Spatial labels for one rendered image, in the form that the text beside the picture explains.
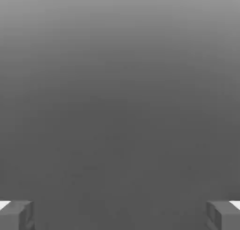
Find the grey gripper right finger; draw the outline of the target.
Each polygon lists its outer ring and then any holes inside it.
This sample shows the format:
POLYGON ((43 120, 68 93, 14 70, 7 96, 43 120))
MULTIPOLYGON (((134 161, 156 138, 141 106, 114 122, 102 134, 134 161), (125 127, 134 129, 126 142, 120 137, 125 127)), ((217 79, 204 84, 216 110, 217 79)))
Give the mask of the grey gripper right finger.
POLYGON ((209 230, 240 230, 240 200, 207 201, 206 226, 209 230))

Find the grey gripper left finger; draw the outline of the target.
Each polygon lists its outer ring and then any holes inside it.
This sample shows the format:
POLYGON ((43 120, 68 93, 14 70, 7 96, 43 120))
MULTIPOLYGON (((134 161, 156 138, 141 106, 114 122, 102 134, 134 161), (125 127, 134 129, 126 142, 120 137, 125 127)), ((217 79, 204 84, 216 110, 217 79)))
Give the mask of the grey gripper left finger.
POLYGON ((0 230, 35 230, 34 202, 0 200, 0 230))

